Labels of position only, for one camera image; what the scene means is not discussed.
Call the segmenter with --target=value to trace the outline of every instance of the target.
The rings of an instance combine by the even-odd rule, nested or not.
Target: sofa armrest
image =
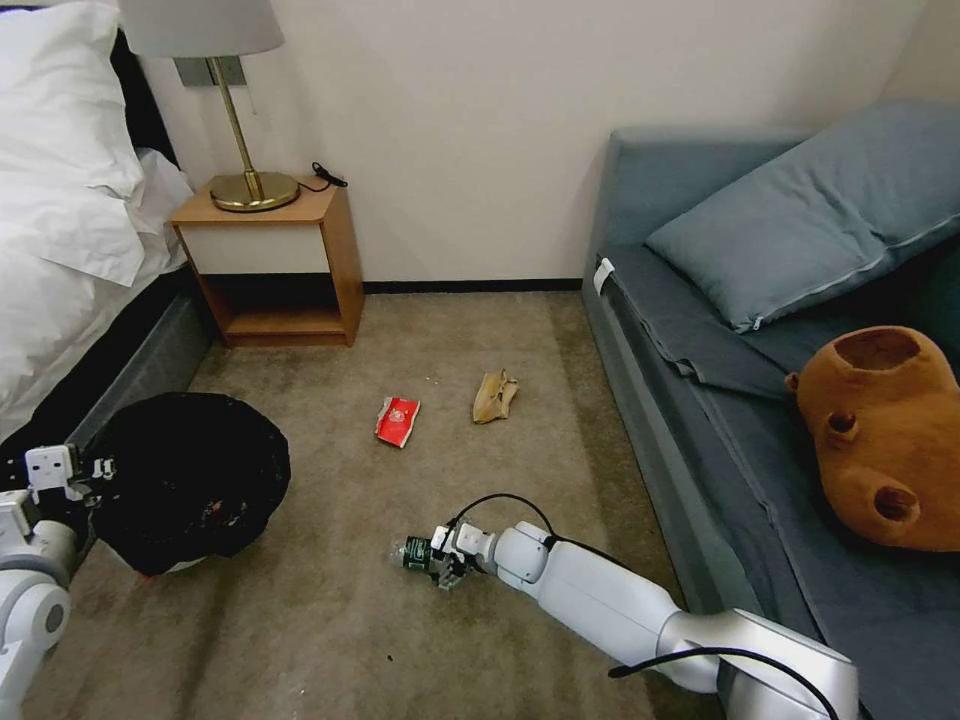
[[[615,130],[600,181],[586,277],[604,243],[643,243],[654,230],[809,135],[776,127]]]

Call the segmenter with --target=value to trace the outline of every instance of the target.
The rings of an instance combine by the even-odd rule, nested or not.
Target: gray sofa
[[[584,269],[588,319],[688,607],[758,612],[850,655],[867,717],[960,717],[960,562],[871,546],[840,526],[782,382],[833,337],[881,323],[918,327],[960,367],[960,242],[747,335],[644,247],[805,137],[614,132]],[[615,270],[598,295],[603,257]],[[931,306],[957,315],[932,318]]]

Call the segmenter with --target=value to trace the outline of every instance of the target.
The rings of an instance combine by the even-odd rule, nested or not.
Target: crumpled paper
[[[507,371],[484,373],[473,401],[473,421],[477,424],[488,423],[510,415],[510,401],[520,389],[516,378],[508,377]]]

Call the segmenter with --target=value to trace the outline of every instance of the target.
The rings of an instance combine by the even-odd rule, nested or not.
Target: white pillow
[[[97,2],[0,13],[0,172],[137,193],[143,171],[110,65],[118,17]]]
[[[144,256],[124,200],[78,185],[0,173],[0,263],[10,250],[126,287]]]

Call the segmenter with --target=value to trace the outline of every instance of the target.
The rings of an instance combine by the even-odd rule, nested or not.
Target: beige carpet
[[[473,426],[501,366],[520,379],[510,419]],[[445,594],[387,564],[391,539],[505,490],[678,597],[577,294],[373,296],[352,349],[214,348],[193,389],[284,431],[283,505],[237,557],[176,575],[98,544],[27,720],[719,717],[655,674],[607,679],[608,658],[492,578]],[[404,450],[373,437],[389,394],[423,402]],[[509,501],[472,517],[532,519]]]

